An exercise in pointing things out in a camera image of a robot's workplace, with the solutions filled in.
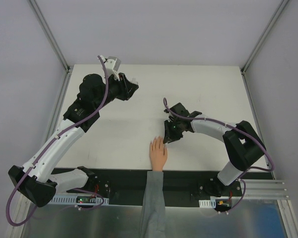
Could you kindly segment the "grey sleeved forearm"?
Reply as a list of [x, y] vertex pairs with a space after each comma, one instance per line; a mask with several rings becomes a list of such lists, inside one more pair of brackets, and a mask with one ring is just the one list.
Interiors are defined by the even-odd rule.
[[140, 218], [141, 238], [164, 238], [166, 211], [163, 195], [163, 172], [147, 172], [147, 183]]

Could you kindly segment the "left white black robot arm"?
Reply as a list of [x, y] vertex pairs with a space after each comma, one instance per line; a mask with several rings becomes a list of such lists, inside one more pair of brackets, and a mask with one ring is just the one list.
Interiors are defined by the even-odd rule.
[[71, 146], [99, 119], [97, 108], [115, 99], [129, 100], [139, 88], [120, 73], [116, 80], [109, 76], [108, 84], [98, 74], [86, 75], [79, 85], [76, 100], [69, 106], [59, 127], [37, 154], [22, 167], [12, 166], [8, 175], [17, 190], [37, 207], [47, 205], [57, 193], [79, 188], [85, 193], [95, 191], [96, 175], [80, 166], [54, 175], [52, 171]]

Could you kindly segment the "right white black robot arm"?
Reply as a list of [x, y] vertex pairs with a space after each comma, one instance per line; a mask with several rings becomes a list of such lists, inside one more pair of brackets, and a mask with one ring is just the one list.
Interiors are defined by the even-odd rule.
[[198, 111], [189, 113], [181, 103], [166, 107], [164, 112], [168, 114], [164, 121], [164, 144], [180, 140], [184, 132], [204, 134], [224, 143], [229, 161], [213, 180], [204, 183], [203, 191], [208, 195], [226, 195], [231, 185], [264, 156], [263, 142], [245, 120], [225, 123]]

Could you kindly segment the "mannequin hand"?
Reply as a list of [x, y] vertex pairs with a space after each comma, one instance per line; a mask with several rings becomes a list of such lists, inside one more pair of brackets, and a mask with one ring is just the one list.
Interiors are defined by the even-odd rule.
[[162, 172], [167, 161], [167, 148], [161, 136], [155, 137], [149, 144], [149, 159], [153, 171]]

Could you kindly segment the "clear nail polish bottle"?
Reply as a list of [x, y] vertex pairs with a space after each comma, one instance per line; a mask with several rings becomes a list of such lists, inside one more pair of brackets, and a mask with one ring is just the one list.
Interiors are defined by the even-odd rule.
[[131, 81], [133, 84], [136, 84], [136, 85], [138, 85], [139, 83], [136, 81], [136, 79], [135, 78], [132, 78], [132, 81]]

